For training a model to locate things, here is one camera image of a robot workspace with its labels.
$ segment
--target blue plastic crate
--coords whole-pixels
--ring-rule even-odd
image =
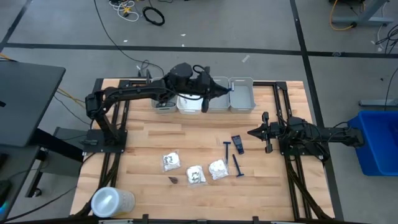
[[[361,111],[348,123],[364,135],[365,145],[356,149],[362,172],[398,176],[398,112]]]

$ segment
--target plastic bag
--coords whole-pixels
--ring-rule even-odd
[[[181,167],[180,157],[177,152],[171,152],[163,155],[163,170],[169,171]]]
[[[209,171],[213,180],[218,180],[229,175],[228,166],[222,159],[212,162],[209,166]]]
[[[206,177],[201,166],[191,166],[187,169],[188,182],[191,185],[205,184]]]

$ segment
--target white plastic cup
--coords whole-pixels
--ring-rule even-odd
[[[131,212],[135,204],[136,199],[131,192],[113,187],[103,187],[94,194],[91,200],[91,209],[96,216],[108,218]]]

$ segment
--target wooden table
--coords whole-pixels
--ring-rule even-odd
[[[119,79],[105,79],[102,88],[118,83]],[[311,122],[303,83],[287,82],[287,86],[293,115]],[[131,191],[136,207],[120,218],[149,214],[151,219],[252,220],[258,216],[260,220],[293,220],[285,162],[277,141],[272,142],[275,151],[266,154],[266,144],[246,133],[261,124],[264,111],[269,112],[270,122],[277,120],[272,88],[255,86],[254,97],[257,106],[250,114],[156,114],[149,99],[131,101],[126,151],[119,164],[116,187]],[[224,158],[223,141],[231,141],[231,136],[237,134],[242,138],[245,153],[238,155],[231,146],[230,176],[212,180],[209,164]],[[162,155],[176,150],[182,167],[163,172]],[[244,177],[236,178],[232,153]],[[93,195],[102,161],[103,154],[97,154],[81,169],[71,213],[79,211]],[[308,191],[325,213],[334,217],[321,162],[313,156],[302,156],[302,163]],[[188,185],[185,171],[195,165],[203,166],[207,185]],[[168,177],[177,177],[178,184],[171,183]],[[296,191],[304,217],[302,198],[297,188]]]

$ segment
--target gray floor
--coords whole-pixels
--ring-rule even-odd
[[[235,47],[299,50],[288,0],[175,0],[173,4],[152,0],[166,17],[163,27],[155,27],[143,18],[126,22],[116,15],[107,1],[97,0],[99,11],[111,37],[120,45],[181,47]],[[0,1],[0,39],[5,35],[24,0]],[[140,9],[146,2],[137,3]],[[311,51],[378,53],[371,41],[377,27],[359,27],[347,32],[332,31],[328,26],[331,5],[327,0],[299,0],[307,49]],[[385,15],[398,22],[398,1],[386,6]],[[336,7],[336,15],[353,14],[345,5]],[[381,36],[389,30],[383,28]],[[9,42],[31,44],[111,45],[89,0],[33,0]],[[137,64],[114,50],[12,49],[3,53],[21,61],[65,67],[61,88],[83,99],[96,78],[136,76]],[[249,76],[263,80],[302,80],[309,97],[308,83],[301,56],[235,53],[126,52],[134,58],[148,59],[167,71],[180,62],[211,66],[214,76]],[[358,100],[384,98],[389,77],[398,65],[396,59],[310,57],[313,76],[327,126],[346,121],[362,110]],[[152,68],[153,76],[161,76]],[[398,97],[392,88],[391,97]],[[60,96],[79,117],[85,112]],[[57,101],[52,101],[40,127],[53,132],[57,126],[87,129]],[[398,213],[398,179],[367,177],[362,174],[352,148],[331,145],[331,155],[345,220],[366,223],[394,223]],[[76,177],[45,174],[39,187],[43,196],[21,195],[10,217],[26,212],[54,198],[76,184]],[[65,217],[73,192],[20,220]]]

